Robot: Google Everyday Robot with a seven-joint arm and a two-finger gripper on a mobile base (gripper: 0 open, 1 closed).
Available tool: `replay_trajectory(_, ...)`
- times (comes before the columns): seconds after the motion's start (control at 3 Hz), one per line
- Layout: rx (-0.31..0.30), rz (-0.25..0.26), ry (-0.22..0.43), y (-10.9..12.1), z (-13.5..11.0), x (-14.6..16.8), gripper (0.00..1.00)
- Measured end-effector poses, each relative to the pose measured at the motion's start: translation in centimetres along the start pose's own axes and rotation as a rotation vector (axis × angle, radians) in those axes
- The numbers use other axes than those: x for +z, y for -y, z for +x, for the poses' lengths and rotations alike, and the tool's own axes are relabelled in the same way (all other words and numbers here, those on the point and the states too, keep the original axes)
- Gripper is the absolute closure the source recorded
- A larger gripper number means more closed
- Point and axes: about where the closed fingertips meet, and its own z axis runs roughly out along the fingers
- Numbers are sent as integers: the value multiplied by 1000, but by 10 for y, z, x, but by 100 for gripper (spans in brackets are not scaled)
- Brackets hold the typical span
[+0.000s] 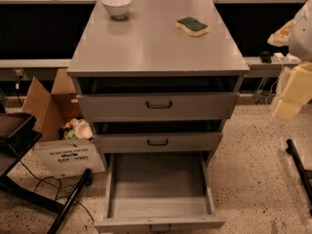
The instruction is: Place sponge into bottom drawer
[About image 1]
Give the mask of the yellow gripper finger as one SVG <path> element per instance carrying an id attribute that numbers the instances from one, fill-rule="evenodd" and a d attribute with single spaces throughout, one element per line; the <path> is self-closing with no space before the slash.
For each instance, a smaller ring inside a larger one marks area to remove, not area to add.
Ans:
<path id="1" fill-rule="evenodd" d="M 291 120 L 312 99 L 312 62 L 305 61 L 289 71 L 289 77 L 272 116 Z"/>
<path id="2" fill-rule="evenodd" d="M 267 43 L 276 47 L 288 46 L 292 26 L 293 20 L 291 19 L 276 32 L 272 33 L 269 36 Z"/>

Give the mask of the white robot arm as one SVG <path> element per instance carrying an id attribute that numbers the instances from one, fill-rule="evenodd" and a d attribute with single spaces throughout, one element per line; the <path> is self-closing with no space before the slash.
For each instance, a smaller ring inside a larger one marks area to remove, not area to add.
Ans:
<path id="1" fill-rule="evenodd" d="M 292 20 L 271 34 L 267 43 L 288 46 L 289 53 L 300 60 L 290 72 L 272 112 L 276 119 L 288 121 L 312 99 L 312 0 L 308 0 Z"/>

